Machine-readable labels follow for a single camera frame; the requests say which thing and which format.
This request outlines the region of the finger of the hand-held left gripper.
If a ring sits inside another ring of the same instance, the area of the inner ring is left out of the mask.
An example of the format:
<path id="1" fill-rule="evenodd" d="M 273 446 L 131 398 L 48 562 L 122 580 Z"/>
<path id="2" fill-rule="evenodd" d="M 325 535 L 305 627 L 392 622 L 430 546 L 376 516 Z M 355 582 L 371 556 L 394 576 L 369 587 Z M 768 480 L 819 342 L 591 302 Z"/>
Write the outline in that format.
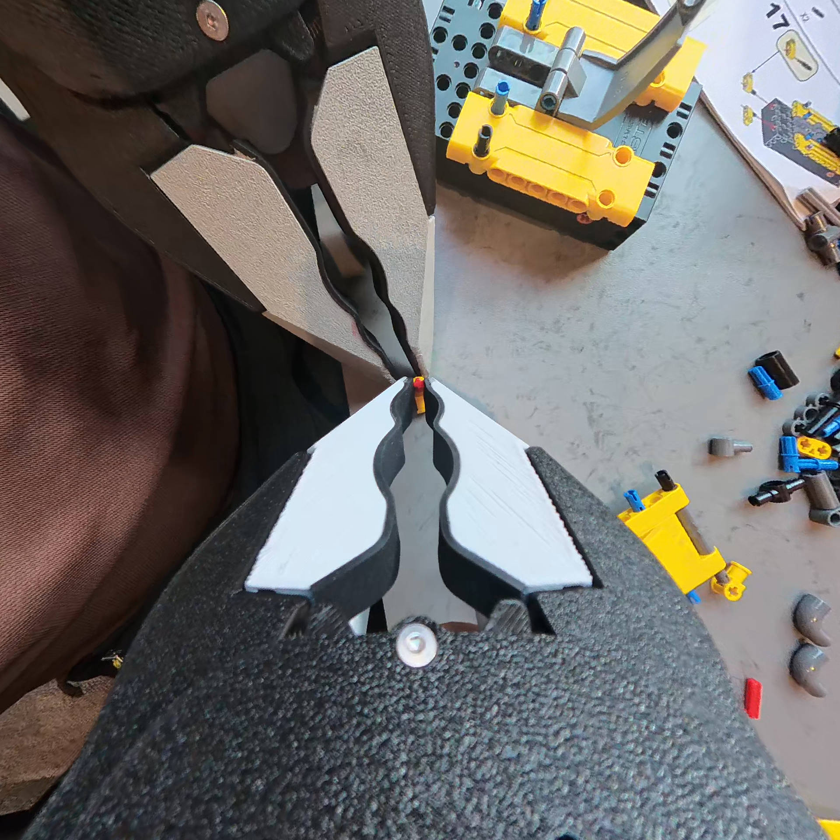
<path id="1" fill-rule="evenodd" d="M 434 346 L 435 216 L 428 215 L 378 48 L 331 66 L 311 149 L 338 208 L 384 270 L 406 355 L 428 375 Z"/>
<path id="2" fill-rule="evenodd" d="M 369 376 L 399 380 L 358 314 L 329 282 L 324 255 L 288 192 L 260 162 L 191 144 L 151 174 L 266 310 L 266 317 Z"/>

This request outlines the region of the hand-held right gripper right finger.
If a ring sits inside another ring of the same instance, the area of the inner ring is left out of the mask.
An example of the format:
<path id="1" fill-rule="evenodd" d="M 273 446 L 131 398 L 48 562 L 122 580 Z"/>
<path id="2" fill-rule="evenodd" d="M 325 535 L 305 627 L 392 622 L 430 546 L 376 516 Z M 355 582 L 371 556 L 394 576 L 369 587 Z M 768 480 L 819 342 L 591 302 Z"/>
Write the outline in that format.
<path id="1" fill-rule="evenodd" d="M 440 503 L 438 565 L 458 598 L 529 598 L 590 587 L 592 573 L 528 456 L 528 445 L 442 383 L 426 417 Z"/>

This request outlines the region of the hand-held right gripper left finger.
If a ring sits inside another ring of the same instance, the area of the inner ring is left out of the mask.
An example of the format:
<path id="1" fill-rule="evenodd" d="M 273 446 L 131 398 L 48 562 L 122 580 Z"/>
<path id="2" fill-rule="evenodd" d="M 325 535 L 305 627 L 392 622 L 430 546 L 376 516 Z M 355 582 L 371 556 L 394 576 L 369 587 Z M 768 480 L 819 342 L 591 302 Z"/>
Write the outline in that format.
<path id="1" fill-rule="evenodd" d="M 361 557 L 385 533 L 390 482 L 375 456 L 403 437 L 402 378 L 308 450 L 308 462 L 245 579 L 247 592 L 312 595 L 329 574 Z"/>

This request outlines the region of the yellow curved brick assembly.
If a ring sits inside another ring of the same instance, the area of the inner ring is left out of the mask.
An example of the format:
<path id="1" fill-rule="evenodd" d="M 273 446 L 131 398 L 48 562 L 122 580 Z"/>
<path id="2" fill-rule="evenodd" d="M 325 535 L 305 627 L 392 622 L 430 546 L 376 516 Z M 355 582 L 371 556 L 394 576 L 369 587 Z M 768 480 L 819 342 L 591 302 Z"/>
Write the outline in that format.
<path id="1" fill-rule="evenodd" d="M 728 601 L 739 601 L 751 570 L 725 561 L 719 549 L 706 541 L 690 514 L 688 496 L 666 470 L 659 470 L 655 476 L 659 489 L 646 497 L 628 490 L 624 494 L 628 507 L 618 518 L 693 603 L 699 602 L 698 589 L 705 583 Z"/>

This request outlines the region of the yellow and black brick assembly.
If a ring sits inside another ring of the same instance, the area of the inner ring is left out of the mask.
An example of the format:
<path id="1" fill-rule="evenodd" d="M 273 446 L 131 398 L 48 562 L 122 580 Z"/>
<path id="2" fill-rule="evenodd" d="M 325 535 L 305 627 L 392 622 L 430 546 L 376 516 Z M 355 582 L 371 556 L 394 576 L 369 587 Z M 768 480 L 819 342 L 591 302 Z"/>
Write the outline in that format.
<path id="1" fill-rule="evenodd" d="M 700 96 L 706 2 L 442 2 L 439 178 L 604 249 L 648 220 Z"/>

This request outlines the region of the pile of small brick parts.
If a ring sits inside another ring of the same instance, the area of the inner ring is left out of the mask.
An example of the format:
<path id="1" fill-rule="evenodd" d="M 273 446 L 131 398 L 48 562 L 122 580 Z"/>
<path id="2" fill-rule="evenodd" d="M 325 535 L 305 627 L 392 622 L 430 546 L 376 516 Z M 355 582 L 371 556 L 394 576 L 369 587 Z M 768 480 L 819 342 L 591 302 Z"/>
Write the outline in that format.
<path id="1" fill-rule="evenodd" d="M 808 209 L 805 244 L 825 266 L 839 267 L 838 205 L 830 204 L 814 188 L 799 195 Z M 748 497 L 761 508 L 786 503 L 799 490 L 808 499 L 808 516 L 816 524 L 839 525 L 839 370 L 826 391 L 807 395 L 786 421 L 779 440 L 778 467 L 785 478 L 768 480 Z"/>

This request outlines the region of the small grey curved piece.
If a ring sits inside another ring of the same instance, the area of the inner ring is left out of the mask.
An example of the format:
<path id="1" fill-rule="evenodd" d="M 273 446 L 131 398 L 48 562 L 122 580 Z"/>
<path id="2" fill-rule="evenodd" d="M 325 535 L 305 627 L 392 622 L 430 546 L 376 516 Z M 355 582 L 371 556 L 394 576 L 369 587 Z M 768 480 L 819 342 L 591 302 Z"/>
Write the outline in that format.
<path id="1" fill-rule="evenodd" d="M 791 656 L 789 673 L 793 681 L 811 697 L 825 698 L 827 688 L 823 684 L 821 672 L 827 663 L 828 656 L 821 647 L 802 642 Z"/>
<path id="2" fill-rule="evenodd" d="M 819 648 L 831 646 L 832 640 L 826 630 L 825 622 L 832 607 L 823 598 L 812 593 L 804 593 L 793 611 L 793 625 L 804 639 Z"/>

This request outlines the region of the grey desk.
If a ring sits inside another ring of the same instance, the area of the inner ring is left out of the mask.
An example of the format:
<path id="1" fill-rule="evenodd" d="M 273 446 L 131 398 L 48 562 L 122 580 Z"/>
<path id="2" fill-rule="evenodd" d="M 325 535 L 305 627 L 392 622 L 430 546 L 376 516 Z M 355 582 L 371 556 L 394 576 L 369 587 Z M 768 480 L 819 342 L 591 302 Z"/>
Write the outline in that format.
<path id="1" fill-rule="evenodd" d="M 752 571 L 740 602 L 705 586 L 696 614 L 733 685 L 763 684 L 756 732 L 813 814 L 838 818 L 838 529 L 797 493 L 751 507 L 776 468 L 781 426 L 827 387 L 838 277 L 744 163 L 704 105 L 692 115 L 648 223 L 613 252 L 437 187 L 432 373 L 548 451 L 614 512 L 666 469 L 728 561 Z M 764 399 L 748 370 L 782 352 L 800 383 Z M 712 436 L 753 451 L 713 458 Z M 791 678 L 809 642 L 804 593 L 831 607 L 825 698 Z"/>

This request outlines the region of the person in brown shirt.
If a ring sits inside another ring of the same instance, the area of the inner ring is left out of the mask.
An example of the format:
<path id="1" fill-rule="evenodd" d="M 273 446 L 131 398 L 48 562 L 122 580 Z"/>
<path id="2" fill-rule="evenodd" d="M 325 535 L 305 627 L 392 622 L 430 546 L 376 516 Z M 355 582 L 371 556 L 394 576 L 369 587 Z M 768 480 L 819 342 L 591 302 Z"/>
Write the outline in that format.
<path id="1" fill-rule="evenodd" d="M 188 272 L 1 139 L 1 708 L 108 642 L 228 495 L 235 370 Z"/>

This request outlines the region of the black and blue pin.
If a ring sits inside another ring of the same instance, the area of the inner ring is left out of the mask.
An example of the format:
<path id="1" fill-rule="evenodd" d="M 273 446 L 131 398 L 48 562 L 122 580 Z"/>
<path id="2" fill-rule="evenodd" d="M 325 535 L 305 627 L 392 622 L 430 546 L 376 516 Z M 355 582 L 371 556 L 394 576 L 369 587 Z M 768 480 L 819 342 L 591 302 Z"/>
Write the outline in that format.
<path id="1" fill-rule="evenodd" d="M 798 375 L 781 351 L 772 350 L 756 358 L 748 370 L 753 386 L 771 402 L 781 399 L 782 392 L 800 383 Z"/>

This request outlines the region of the instruction booklet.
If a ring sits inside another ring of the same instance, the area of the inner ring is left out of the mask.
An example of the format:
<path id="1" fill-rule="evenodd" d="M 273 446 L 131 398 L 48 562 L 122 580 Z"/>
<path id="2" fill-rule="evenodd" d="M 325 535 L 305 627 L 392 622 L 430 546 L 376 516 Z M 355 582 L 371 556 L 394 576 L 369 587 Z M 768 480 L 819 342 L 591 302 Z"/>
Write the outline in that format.
<path id="1" fill-rule="evenodd" d="M 808 188 L 838 202 L 839 3 L 710 2 L 691 33 L 709 111 L 794 223 Z"/>

